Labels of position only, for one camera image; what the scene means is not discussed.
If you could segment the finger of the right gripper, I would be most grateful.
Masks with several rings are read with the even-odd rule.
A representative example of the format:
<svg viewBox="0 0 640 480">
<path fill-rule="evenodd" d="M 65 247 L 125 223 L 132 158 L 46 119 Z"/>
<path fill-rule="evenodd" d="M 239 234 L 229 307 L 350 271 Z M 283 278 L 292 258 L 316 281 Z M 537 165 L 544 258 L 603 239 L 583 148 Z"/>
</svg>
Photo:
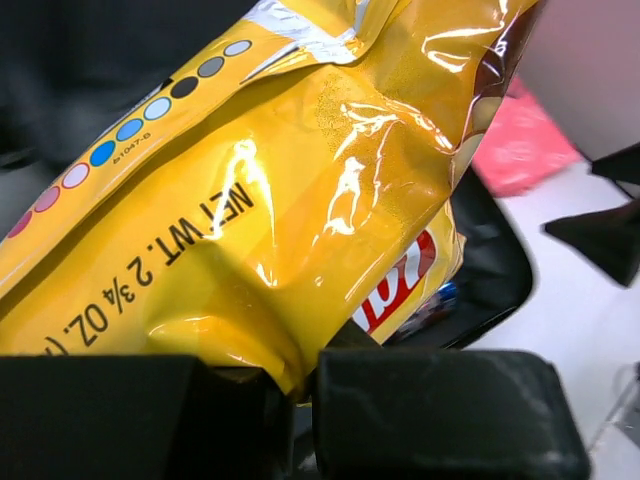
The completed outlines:
<svg viewBox="0 0 640 480">
<path fill-rule="evenodd" d="M 614 181 L 640 184 L 640 145 L 614 152 L 592 163 L 591 173 Z"/>
<path fill-rule="evenodd" d="M 638 199 L 609 210 L 559 218 L 547 222 L 543 230 L 623 287 L 629 287 L 638 274 Z"/>
</svg>

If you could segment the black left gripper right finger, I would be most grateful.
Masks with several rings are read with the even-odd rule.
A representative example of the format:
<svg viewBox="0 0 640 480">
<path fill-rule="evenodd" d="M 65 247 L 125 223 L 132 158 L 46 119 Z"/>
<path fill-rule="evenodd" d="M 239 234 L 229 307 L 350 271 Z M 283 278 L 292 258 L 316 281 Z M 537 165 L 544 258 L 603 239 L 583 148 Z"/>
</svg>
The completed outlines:
<svg viewBox="0 0 640 480">
<path fill-rule="evenodd" d="M 523 351 L 328 349 L 313 398 L 328 479 L 587 479 L 555 367 Z"/>
</svg>

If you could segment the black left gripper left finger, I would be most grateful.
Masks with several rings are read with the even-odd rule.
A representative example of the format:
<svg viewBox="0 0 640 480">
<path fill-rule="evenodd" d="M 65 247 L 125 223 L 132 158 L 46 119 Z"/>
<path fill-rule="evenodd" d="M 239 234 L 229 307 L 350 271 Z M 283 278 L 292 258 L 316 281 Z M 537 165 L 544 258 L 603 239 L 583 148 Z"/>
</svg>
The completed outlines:
<svg viewBox="0 0 640 480">
<path fill-rule="evenodd" d="M 292 403 L 259 368 L 182 355 L 1 361 L 5 479 L 281 479 Z"/>
</svg>

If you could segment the blue pepsi can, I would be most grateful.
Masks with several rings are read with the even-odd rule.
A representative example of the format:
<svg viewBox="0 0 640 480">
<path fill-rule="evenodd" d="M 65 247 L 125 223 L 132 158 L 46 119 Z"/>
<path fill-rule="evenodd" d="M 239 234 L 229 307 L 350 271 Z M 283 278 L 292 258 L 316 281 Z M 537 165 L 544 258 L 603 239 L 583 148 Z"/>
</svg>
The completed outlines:
<svg viewBox="0 0 640 480">
<path fill-rule="evenodd" d="M 425 306 L 430 314 L 436 312 L 449 312 L 457 303 L 458 289 L 454 282 L 450 281 L 442 285 L 434 295 L 426 302 Z"/>
</svg>

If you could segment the yellow chips bag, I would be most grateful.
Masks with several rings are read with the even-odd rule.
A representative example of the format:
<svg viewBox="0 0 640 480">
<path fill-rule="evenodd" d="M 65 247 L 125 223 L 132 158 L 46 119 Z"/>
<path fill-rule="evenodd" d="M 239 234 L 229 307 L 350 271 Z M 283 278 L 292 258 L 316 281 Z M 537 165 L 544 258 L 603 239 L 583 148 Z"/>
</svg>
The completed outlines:
<svg viewBox="0 0 640 480">
<path fill-rule="evenodd" d="M 1 244 L 5 355 L 181 353 L 302 397 L 463 261 L 451 195 L 539 1 L 260 1 Z"/>
</svg>

